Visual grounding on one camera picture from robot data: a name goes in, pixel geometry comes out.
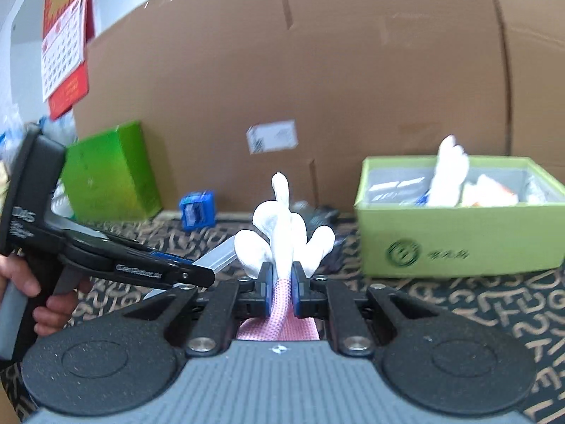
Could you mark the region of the person's left hand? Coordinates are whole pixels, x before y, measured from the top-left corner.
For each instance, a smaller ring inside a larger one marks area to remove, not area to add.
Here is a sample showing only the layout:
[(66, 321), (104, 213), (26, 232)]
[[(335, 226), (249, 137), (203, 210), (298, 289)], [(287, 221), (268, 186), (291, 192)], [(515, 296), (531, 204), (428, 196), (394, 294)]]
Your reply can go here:
[[(4, 307), (8, 288), (12, 286), (28, 298), (36, 297), (41, 287), (32, 274), (28, 263), (18, 255), (1, 256), (1, 307)], [(87, 295), (92, 289), (89, 278), (83, 278), (78, 286), (65, 294), (48, 298), (47, 302), (35, 308), (34, 331), (39, 337), (47, 337), (61, 331), (71, 319), (78, 306), (78, 293)]]

